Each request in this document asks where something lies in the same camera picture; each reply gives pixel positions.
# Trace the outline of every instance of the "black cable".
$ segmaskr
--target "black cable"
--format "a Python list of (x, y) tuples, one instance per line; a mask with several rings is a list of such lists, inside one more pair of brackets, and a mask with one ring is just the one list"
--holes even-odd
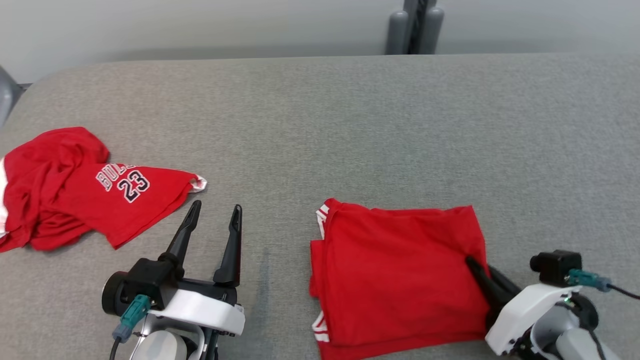
[(109, 360), (114, 360), (116, 358), (116, 351), (118, 351), (118, 345), (120, 344), (121, 337), (117, 336), (116, 341), (113, 342), (113, 347), (111, 348), (111, 355), (109, 356)]
[(598, 349), (598, 355), (600, 356), (600, 360), (607, 360), (604, 357), (604, 350), (602, 350), (602, 344), (600, 344), (600, 340), (598, 340), (598, 337), (596, 336), (595, 332), (593, 332), (593, 330), (589, 330), (589, 335), (591, 335), (591, 339), (593, 339), (593, 342), (596, 343), (596, 348)]
[(631, 297), (633, 299), (640, 300), (640, 295), (636, 295), (634, 293), (630, 293), (629, 291), (624, 290), (623, 288), (619, 288), (619, 287), (617, 287), (617, 286), (615, 286), (613, 284), (607, 284), (607, 287), (610, 288), (610, 289), (616, 290), (617, 292), (619, 292), (621, 294), (624, 294), (624, 295), (626, 295), (628, 297)]

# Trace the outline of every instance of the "gray table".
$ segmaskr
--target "gray table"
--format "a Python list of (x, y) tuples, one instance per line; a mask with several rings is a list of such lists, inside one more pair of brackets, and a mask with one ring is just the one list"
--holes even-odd
[[(245, 333), (223, 359), (317, 359), (307, 293), (314, 211), (327, 197), (382, 208), (473, 204), (490, 263), (523, 286), (529, 258), (582, 252), (640, 291), (640, 56), (516, 54), (143, 61), (72, 69), (33, 85), (0, 129), (0, 154), (85, 126), (112, 160), (209, 180), (186, 259), (220, 262), (244, 207)], [(53, 253), (0, 254), (3, 359), (107, 359), (117, 318), (104, 281), (162, 252), (186, 207), (118, 251), (101, 234)], [(640, 303), (586, 290), (601, 339), (640, 349)], [(121, 347), (125, 359), (133, 341)], [(492, 359), (481, 341), (384, 359)]]

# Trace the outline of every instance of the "folded red shirt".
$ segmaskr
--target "folded red shirt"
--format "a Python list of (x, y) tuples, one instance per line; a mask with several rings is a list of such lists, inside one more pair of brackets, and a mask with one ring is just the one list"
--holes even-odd
[(367, 209), (328, 199), (311, 242), (313, 330), (323, 360), (484, 338), (488, 305), (465, 258), (486, 268), (470, 206)]
[(0, 160), (0, 252), (53, 250), (96, 230), (114, 248), (177, 209), (206, 180), (180, 170), (106, 163), (83, 127), (48, 131)]

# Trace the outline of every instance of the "white trim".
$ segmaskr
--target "white trim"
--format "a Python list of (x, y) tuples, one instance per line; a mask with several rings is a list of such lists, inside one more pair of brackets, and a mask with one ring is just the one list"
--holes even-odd
[(316, 217), (318, 220), (318, 226), (320, 227), (320, 236), (322, 236), (322, 240), (324, 240), (324, 221), (326, 220), (326, 215), (318, 210), (316, 211)]
[(314, 321), (314, 324), (311, 325), (311, 329), (313, 329), (315, 332), (327, 331), (326, 321), (324, 320), (324, 311), (320, 310), (320, 315), (318, 315), (317, 319)]
[(2, 158), (0, 159), (0, 238), (8, 234), (6, 231), (6, 218), (9, 216), (9, 211), (4, 206), (4, 191), (8, 183), (6, 170), (4, 169), (4, 158)]
[(329, 334), (327, 334), (326, 332), (322, 332), (320, 334), (314, 334), (314, 336), (316, 337), (316, 341), (320, 341), (323, 343), (329, 342)]
[(193, 187), (191, 190), (189, 190), (190, 193), (201, 192), (202, 190), (204, 190), (204, 188), (207, 187), (207, 180), (198, 174), (196, 174), (196, 176), (198, 177), (197, 179), (191, 179), (191, 181), (189, 182), (189, 184), (191, 184), (191, 186)]

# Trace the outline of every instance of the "teal connector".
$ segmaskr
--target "teal connector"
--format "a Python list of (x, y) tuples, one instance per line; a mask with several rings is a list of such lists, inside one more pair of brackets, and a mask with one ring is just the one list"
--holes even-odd
[(610, 278), (601, 277), (596, 273), (578, 269), (569, 270), (569, 279), (567, 280), (567, 283), (571, 286), (589, 286), (590, 288), (596, 288), (604, 293), (611, 291), (611, 288), (608, 287), (608, 285), (611, 284)]
[(146, 295), (137, 295), (129, 304), (127, 311), (120, 317), (120, 325), (111, 333), (114, 340), (120, 338), (121, 343), (126, 343), (131, 337), (131, 332), (136, 324), (144, 319), (151, 309), (151, 300)]

